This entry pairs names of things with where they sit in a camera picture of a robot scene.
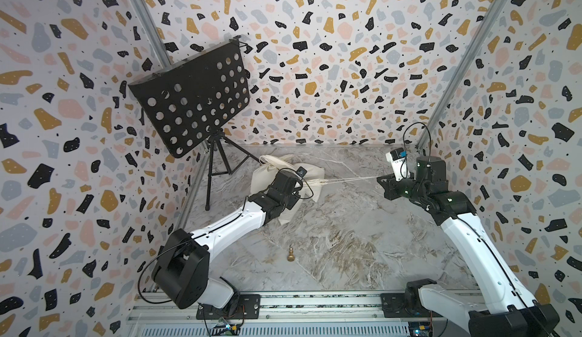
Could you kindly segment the cream drawstring soil bag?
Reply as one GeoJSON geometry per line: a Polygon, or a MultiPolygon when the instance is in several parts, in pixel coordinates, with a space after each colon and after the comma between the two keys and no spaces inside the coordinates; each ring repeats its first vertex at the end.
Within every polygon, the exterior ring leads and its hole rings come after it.
{"type": "MultiPolygon", "coordinates": [[[[324,170],[309,164],[301,163],[297,166],[307,170],[308,178],[324,178],[324,170]]],[[[309,185],[306,180],[296,174],[296,170],[283,168],[278,170],[268,164],[260,166],[253,172],[249,202],[254,202],[265,212],[265,222],[277,220],[281,225],[289,223],[304,201],[317,202],[322,188],[326,185],[363,181],[363,177],[326,179],[325,185],[309,185]],[[285,210],[280,205],[282,191],[301,190],[301,199],[292,210],[285,210]]]]}

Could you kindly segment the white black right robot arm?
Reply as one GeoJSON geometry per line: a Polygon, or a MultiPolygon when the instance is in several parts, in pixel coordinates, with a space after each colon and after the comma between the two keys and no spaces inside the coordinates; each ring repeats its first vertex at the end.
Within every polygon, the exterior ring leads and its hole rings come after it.
{"type": "Polygon", "coordinates": [[[550,336],[559,323],[556,309],[541,304],[518,280],[468,197],[449,190],[445,161],[420,156],[411,173],[403,148],[386,159],[393,173],[377,178],[384,197],[406,198],[429,213],[462,255],[483,296],[480,304],[470,302],[432,279],[420,279],[407,283],[401,311],[411,317],[439,314],[471,336],[550,336]]]}

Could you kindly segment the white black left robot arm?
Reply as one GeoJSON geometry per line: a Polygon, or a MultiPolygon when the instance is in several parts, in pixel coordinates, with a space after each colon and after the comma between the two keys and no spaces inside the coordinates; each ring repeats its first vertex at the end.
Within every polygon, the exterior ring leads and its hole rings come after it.
{"type": "Polygon", "coordinates": [[[156,260],[152,278],[180,309],[195,303],[231,316],[240,305],[240,292],[224,278],[209,276],[212,261],[248,233],[290,211],[301,199],[307,170],[283,168],[264,190],[244,201],[230,215],[202,229],[173,232],[156,260]]]}

